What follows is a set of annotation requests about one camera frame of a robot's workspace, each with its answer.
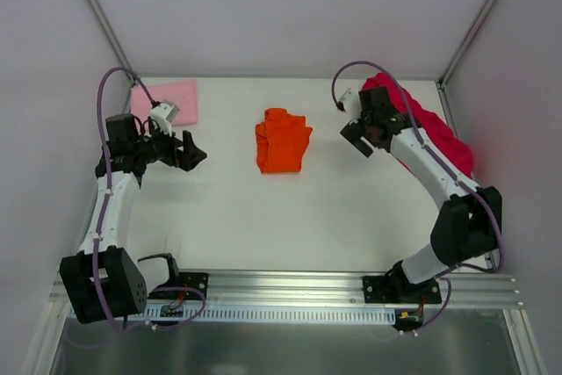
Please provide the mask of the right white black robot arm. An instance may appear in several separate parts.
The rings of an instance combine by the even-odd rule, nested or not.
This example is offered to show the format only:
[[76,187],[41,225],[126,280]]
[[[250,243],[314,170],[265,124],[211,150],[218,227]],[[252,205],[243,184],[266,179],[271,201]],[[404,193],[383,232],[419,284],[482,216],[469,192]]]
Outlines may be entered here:
[[429,138],[421,122],[393,104],[388,89],[358,93],[358,113],[341,135],[364,156],[386,151],[421,183],[438,215],[429,243],[398,263],[389,281],[391,295],[408,302],[421,284],[466,261],[501,250],[501,194],[463,174]]

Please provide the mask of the folded pink t shirt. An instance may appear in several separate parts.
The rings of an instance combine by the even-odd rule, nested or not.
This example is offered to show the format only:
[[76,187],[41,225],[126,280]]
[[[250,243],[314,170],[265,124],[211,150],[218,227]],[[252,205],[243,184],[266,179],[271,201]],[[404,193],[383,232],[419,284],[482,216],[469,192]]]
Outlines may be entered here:
[[[174,126],[189,126],[198,123],[198,84],[195,79],[186,79],[172,83],[146,85],[155,101],[170,101],[179,108],[173,119]],[[151,103],[140,85],[131,89],[131,113],[144,120],[151,110]]]

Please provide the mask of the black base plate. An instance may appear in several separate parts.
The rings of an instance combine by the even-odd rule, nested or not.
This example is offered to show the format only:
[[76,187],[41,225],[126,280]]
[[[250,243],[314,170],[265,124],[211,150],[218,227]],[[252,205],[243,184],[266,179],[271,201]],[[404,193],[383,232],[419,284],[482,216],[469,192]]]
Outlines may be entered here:
[[438,283],[431,278],[419,284],[407,280],[401,266],[396,263],[384,275],[362,277],[364,302],[368,304],[419,305],[422,301],[430,305],[442,303]]
[[178,298],[182,301],[200,301],[202,294],[207,296],[209,274],[206,272],[182,271],[179,273],[178,283],[182,287],[191,288],[190,291],[181,291]]

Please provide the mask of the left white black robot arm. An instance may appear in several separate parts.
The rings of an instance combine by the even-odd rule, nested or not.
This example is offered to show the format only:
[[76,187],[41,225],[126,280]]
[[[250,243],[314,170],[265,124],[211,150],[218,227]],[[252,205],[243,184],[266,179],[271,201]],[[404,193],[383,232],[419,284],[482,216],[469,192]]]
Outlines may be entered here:
[[188,131],[177,136],[162,121],[149,119],[144,133],[138,123],[131,113],[105,121],[90,226],[78,251],[61,260],[61,280],[82,324],[141,314],[151,293],[170,299],[181,287],[170,253],[135,256],[127,251],[129,225],[149,165],[159,162],[189,172],[207,154]]

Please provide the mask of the left aluminium frame post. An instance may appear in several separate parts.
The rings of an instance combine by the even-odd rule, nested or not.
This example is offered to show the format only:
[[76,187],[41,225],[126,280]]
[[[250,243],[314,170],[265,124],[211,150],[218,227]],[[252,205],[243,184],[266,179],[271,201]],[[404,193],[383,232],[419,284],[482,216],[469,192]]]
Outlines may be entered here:
[[107,17],[104,7],[99,0],[83,0],[92,15],[97,27],[104,36],[104,39],[112,51],[114,58],[116,59],[118,65],[124,68],[132,69],[133,66],[128,60],[125,50],[121,46],[117,34],[114,32],[112,24]]

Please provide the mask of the front aluminium rail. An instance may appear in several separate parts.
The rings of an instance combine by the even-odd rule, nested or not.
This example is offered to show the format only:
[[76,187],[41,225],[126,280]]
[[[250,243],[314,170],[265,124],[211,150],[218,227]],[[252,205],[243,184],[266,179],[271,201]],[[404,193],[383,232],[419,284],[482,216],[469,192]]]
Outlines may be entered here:
[[[207,273],[209,284],[206,298],[212,304],[417,306],[365,303],[362,277],[378,273],[250,270],[209,270]],[[442,296],[442,303],[438,305],[449,299],[449,306],[457,308],[523,307],[516,280],[507,275],[453,272],[436,282]]]

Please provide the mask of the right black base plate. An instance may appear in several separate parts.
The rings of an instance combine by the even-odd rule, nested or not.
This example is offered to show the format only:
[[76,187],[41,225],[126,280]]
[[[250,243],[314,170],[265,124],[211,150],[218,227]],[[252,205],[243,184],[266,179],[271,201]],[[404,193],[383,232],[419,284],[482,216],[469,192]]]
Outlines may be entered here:
[[384,275],[362,277],[364,302],[368,304],[419,305],[422,301],[430,305],[442,303],[438,283],[431,278],[419,284],[407,280],[401,266],[396,263]]

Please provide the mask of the magenta t shirt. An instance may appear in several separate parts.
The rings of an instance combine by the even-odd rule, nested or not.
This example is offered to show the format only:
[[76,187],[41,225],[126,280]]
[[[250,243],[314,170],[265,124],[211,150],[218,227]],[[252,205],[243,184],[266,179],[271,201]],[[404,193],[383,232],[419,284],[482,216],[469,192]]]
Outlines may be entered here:
[[[374,77],[368,78],[363,85],[363,90],[381,87],[387,88],[394,107],[399,112],[406,113],[407,108],[403,96],[399,93],[396,84],[386,74],[377,73]],[[464,175],[472,178],[474,161],[469,146],[457,138],[452,129],[437,114],[423,108],[405,88],[402,91],[415,119],[426,131],[431,141]]]

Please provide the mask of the orange t shirt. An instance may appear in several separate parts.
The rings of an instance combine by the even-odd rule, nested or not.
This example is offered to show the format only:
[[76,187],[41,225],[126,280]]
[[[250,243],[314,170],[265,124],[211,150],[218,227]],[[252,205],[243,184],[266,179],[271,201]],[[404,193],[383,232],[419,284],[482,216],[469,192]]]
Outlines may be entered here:
[[313,129],[283,108],[264,111],[256,124],[256,165],[262,174],[300,173]]

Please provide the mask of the aluminium frame post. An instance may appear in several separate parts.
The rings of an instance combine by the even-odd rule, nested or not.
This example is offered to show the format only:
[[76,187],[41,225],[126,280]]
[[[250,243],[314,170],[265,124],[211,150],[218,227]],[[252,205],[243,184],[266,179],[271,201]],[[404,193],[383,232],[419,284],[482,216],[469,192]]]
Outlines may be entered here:
[[469,24],[465,35],[461,39],[458,47],[456,48],[454,54],[448,61],[443,73],[438,77],[437,82],[439,85],[446,85],[448,81],[452,78],[454,72],[459,66],[459,63],[463,60],[469,48],[476,40],[477,35],[483,28],[487,19],[491,15],[494,6],[499,0],[484,0],[480,7],[478,8],[474,18]]
[[107,17],[104,7],[99,0],[83,0],[92,15],[97,27],[104,36],[104,39],[112,51],[114,58],[116,59],[118,65],[124,68],[132,69],[133,66],[128,60],[125,50],[121,46],[117,34],[114,32],[112,24]]

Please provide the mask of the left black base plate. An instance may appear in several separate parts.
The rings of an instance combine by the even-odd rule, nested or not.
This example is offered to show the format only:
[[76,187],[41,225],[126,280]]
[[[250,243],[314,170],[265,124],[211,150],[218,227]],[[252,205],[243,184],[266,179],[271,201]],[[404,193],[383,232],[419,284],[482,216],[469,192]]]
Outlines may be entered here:
[[200,301],[202,294],[207,296],[209,274],[206,272],[182,271],[179,273],[178,283],[182,287],[191,288],[190,291],[181,291],[178,298],[182,301]]

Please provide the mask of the right aluminium frame post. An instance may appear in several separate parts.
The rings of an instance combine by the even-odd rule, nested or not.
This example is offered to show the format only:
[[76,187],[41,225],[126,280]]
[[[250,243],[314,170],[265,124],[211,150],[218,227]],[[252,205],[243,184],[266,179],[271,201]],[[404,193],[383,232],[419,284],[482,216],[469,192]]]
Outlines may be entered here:
[[469,24],[465,35],[461,39],[458,47],[456,48],[454,54],[448,61],[443,73],[438,77],[437,82],[439,85],[446,85],[448,81],[452,78],[454,72],[459,66],[459,63],[463,60],[469,48],[476,40],[477,35],[483,28],[487,19],[491,15],[494,6],[499,0],[484,0],[480,7],[478,8],[474,18]]

